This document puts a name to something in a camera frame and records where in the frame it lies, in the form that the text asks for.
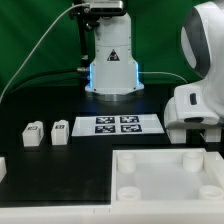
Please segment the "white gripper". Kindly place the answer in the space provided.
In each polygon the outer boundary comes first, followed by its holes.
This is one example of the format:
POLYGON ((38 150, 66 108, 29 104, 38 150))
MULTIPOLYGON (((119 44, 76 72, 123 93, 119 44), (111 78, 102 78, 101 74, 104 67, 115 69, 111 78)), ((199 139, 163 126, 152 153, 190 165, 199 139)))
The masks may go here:
POLYGON ((224 85, 202 80, 178 86, 164 111, 167 129, 224 126, 224 85))

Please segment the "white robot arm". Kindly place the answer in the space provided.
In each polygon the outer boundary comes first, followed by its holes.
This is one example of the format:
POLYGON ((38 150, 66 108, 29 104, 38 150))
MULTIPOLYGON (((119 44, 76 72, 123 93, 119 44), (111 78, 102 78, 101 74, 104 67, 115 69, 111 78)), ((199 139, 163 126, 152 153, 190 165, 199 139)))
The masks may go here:
MULTIPOLYGON (((88 92, 125 96, 143 88, 131 53, 131 19, 120 0, 89 0, 86 13, 96 18, 95 58, 88 92)), ((201 80, 179 86, 168 101, 168 129, 224 124, 224 2, 194 6, 182 25, 181 48, 201 80)))

